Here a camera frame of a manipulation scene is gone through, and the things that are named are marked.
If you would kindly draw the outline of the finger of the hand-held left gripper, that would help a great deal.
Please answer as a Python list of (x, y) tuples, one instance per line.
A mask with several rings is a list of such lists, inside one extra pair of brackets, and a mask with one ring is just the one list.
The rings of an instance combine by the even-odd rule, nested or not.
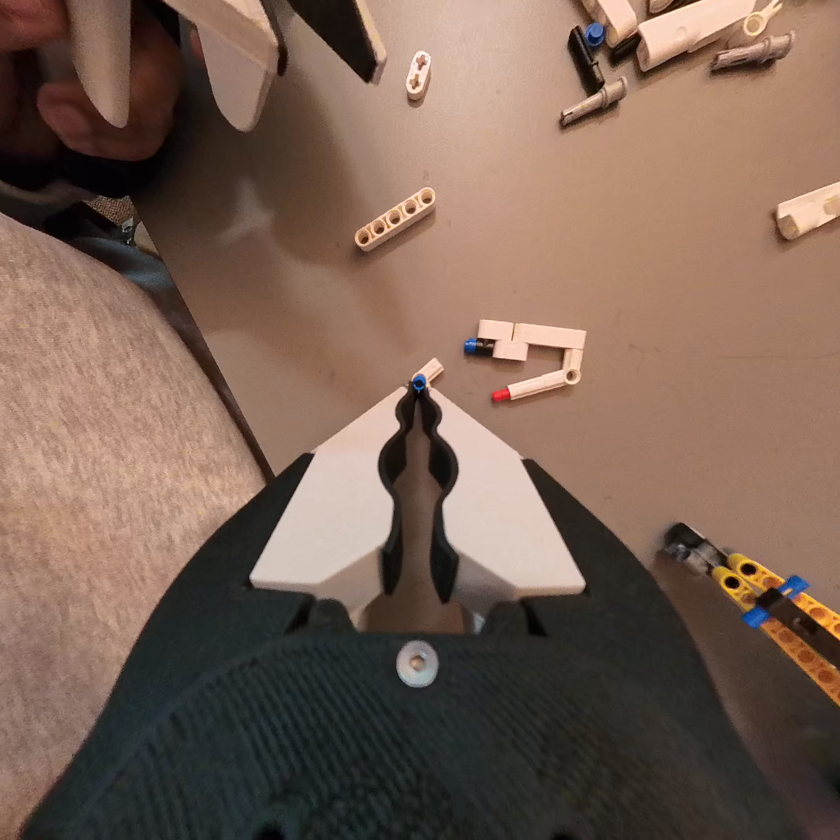
[(387, 53), (365, 1), (288, 1), (288, 5), (360, 79), (379, 83)]
[(194, 25), (216, 105), (237, 131), (259, 121), (278, 75), (280, 39), (260, 1), (167, 1)]

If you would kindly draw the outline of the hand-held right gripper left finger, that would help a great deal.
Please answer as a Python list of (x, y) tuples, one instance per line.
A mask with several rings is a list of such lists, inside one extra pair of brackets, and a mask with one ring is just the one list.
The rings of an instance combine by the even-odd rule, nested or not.
[(412, 394), (402, 385), (317, 447), (250, 573), (252, 586), (340, 602), (363, 627), (402, 570), (396, 479), (411, 430)]

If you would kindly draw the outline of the white five-hole lego beam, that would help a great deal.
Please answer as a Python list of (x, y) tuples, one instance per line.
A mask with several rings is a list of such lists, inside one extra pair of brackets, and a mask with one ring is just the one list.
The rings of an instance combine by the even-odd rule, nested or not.
[(435, 190), (426, 186), (359, 228), (353, 241), (359, 250), (369, 252), (423, 220), (435, 207)]

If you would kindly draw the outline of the person's left hand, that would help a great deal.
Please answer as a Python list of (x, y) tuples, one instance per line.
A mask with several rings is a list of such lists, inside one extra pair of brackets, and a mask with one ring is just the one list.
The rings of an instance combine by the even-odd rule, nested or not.
[(133, 8), (129, 120), (116, 128), (88, 99), (78, 79), (48, 81), (39, 51), (68, 41), (66, 4), (1, 2), (2, 152), (49, 161), (59, 147), (113, 161), (145, 161), (173, 129), (184, 82), (182, 48), (149, 2)]

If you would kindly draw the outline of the yellow white lego crane model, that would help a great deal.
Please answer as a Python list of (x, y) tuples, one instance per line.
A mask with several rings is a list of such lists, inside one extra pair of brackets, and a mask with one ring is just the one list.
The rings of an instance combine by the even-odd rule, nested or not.
[(796, 574), (781, 577), (742, 553), (720, 549), (684, 522), (669, 527), (663, 549), (716, 582), (742, 620), (839, 705), (839, 615), (810, 594), (808, 581)]

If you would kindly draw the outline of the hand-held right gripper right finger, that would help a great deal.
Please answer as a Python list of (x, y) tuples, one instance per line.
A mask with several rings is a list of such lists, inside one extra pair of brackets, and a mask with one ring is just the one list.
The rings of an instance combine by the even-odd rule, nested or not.
[(486, 618), (504, 602), (578, 595), (585, 579), (523, 457), (439, 390), (424, 390), (435, 502), (429, 568), (441, 603)]

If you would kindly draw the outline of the white lego panel piece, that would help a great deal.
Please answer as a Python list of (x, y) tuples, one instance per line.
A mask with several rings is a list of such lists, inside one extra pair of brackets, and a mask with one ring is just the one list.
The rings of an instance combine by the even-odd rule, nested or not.
[(778, 204), (775, 223), (783, 239), (792, 241), (839, 217), (839, 182)]

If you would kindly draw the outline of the person's grey hoodie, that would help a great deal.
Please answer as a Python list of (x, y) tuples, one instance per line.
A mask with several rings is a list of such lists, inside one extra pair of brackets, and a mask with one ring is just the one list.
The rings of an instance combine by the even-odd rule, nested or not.
[(264, 485), (163, 264), (2, 195), (1, 836), (17, 838), (183, 565)]

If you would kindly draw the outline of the white lego arm assembly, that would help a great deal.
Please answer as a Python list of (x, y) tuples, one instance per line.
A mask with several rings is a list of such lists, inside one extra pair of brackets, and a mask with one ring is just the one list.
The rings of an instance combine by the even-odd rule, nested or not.
[(477, 335), (465, 341), (464, 352), (511, 362), (526, 361), (534, 346), (561, 352), (561, 366), (557, 371), (511, 383), (493, 392), (493, 403), (506, 403), (577, 385), (581, 381), (585, 339), (584, 330), (483, 319), (478, 322)]

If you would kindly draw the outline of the pile of white lego pieces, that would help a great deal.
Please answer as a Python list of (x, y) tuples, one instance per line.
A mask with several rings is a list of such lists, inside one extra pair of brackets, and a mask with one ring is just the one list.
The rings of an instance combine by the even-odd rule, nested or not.
[(730, 46), (717, 52), (711, 72), (745, 66), (763, 66), (787, 57), (795, 32), (769, 35), (769, 21), (783, 2), (768, 2), (756, 8), (750, 1), (649, 2), (648, 18), (642, 22), (629, 2), (582, 2), (591, 18), (587, 28), (575, 26), (568, 37), (568, 50), (589, 96), (561, 112), (562, 130), (611, 109), (625, 99), (627, 79), (607, 82), (595, 48), (606, 44), (615, 66), (635, 58), (637, 68), (648, 72), (676, 58), (716, 44), (724, 36)]

